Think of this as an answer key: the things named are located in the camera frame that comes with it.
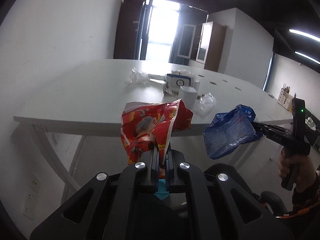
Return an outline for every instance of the white table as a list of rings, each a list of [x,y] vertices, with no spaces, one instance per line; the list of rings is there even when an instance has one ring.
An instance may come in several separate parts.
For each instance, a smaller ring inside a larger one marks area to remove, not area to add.
[[[50,84],[13,116],[17,122],[32,125],[34,138],[50,166],[76,190],[80,188],[79,185],[57,157],[45,132],[120,136],[120,117],[127,102],[163,103],[176,100],[163,97],[163,84],[152,81],[145,85],[129,84],[132,68],[157,75],[170,73],[171,70],[189,70],[201,82],[199,94],[211,92],[215,96],[217,104],[211,113],[205,117],[194,114],[192,129],[173,133],[173,136],[201,135],[216,113],[228,112],[238,104],[252,107],[263,123],[281,125],[292,121],[292,114],[281,107],[276,99],[251,83],[231,76],[153,61],[93,61]]]

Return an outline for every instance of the fluorescent tube light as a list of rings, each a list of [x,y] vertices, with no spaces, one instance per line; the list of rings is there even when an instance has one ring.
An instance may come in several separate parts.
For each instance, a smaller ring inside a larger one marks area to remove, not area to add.
[[[297,31],[297,30],[292,30],[292,29],[289,29],[289,32],[291,33],[296,33],[296,34],[300,34],[300,35],[303,35],[303,36],[306,36],[308,38],[311,38],[315,41],[319,41],[320,42],[320,38],[316,37],[316,36],[313,36],[311,34],[308,34],[308,33],[304,33],[304,32],[301,32],[301,31]]]
[[[318,63],[318,64],[320,65],[320,62],[317,61],[317,60],[315,60],[314,58],[311,58],[311,57],[309,57],[309,56],[307,56],[307,55],[304,55],[304,54],[302,54],[302,53],[300,53],[300,52],[296,52],[296,51],[295,51],[295,53],[298,54],[298,55],[301,55],[301,56],[303,56],[303,57],[306,57],[306,58],[308,58],[308,59],[311,59],[312,61],[314,61],[314,62],[316,62],[316,63]]]

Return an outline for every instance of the ceiling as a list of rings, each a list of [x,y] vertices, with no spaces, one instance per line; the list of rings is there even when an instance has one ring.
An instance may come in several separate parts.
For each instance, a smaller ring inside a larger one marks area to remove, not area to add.
[[[289,29],[296,29],[320,37],[320,0],[171,1],[187,4],[208,13],[236,7],[260,23],[274,37],[275,53],[320,73],[319,64],[294,53],[298,51],[320,61],[320,42],[289,32]]]

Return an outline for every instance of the metal bolt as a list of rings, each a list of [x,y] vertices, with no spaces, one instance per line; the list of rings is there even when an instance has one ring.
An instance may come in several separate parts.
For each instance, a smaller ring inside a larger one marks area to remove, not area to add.
[[[105,180],[107,178],[107,175],[105,173],[99,173],[97,175],[97,180]]]
[[[190,168],[189,163],[180,163],[179,166],[180,166],[180,168],[185,169],[185,170]]]
[[[228,179],[228,175],[224,173],[220,173],[218,175],[218,179],[220,179],[221,181],[226,181]]]
[[[138,162],[134,165],[137,169],[143,169],[146,164],[144,162]]]

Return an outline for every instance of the human hand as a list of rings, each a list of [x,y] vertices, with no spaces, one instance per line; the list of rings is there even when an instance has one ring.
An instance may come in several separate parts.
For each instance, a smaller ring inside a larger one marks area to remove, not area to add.
[[[290,164],[296,163],[299,164],[299,171],[295,180],[296,191],[301,193],[308,187],[312,186],[316,180],[316,173],[313,163],[308,155],[294,155],[286,159],[285,149],[282,148],[279,160],[279,177],[284,179],[290,172]]]

